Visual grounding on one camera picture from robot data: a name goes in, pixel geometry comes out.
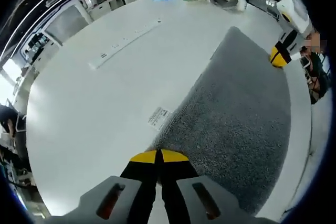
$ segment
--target power strip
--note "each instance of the power strip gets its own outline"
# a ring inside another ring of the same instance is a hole
[[[121,41],[118,43],[112,45],[110,47],[110,50],[107,52],[104,52],[99,55],[95,55],[90,61],[89,61],[89,66],[93,69],[96,70],[100,66],[102,66],[107,60],[111,59],[117,52],[122,50],[124,47],[128,46],[130,43],[133,41],[137,40],[141,36],[145,35],[149,31],[153,30],[157,26],[161,24],[161,20],[156,20],[154,22],[151,22],[150,24],[145,25],[144,27],[135,30],[130,36],[127,36],[123,38]]]

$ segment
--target gray carpet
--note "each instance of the gray carpet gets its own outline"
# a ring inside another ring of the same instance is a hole
[[[268,58],[232,27],[150,147],[187,155],[200,175],[233,193],[250,214],[278,179],[290,131],[287,80]]]

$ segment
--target label sticker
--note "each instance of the label sticker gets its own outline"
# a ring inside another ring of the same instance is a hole
[[[152,116],[149,118],[148,123],[157,131],[160,131],[163,125],[168,121],[168,118],[171,116],[171,112],[163,109],[162,107],[158,107]]]

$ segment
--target office desk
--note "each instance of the office desk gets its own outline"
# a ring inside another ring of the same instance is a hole
[[[157,19],[155,29],[100,68],[89,67],[92,57]],[[146,150],[158,133],[150,116],[158,107],[173,112],[180,105],[231,26],[267,52],[281,32],[271,16],[250,5],[234,14],[206,1],[139,0],[60,48],[34,82],[27,111],[29,159],[52,215],[76,208],[82,194],[120,175]]]

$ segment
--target white table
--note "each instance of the white table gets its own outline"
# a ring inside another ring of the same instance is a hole
[[[161,24],[98,70],[88,62],[123,36],[156,19]],[[139,0],[103,16],[70,38],[34,82],[27,111],[27,148],[39,192],[52,215],[143,152],[158,131],[148,119],[159,106],[173,112],[229,27],[270,52],[281,32],[248,5],[226,12],[205,1]]]

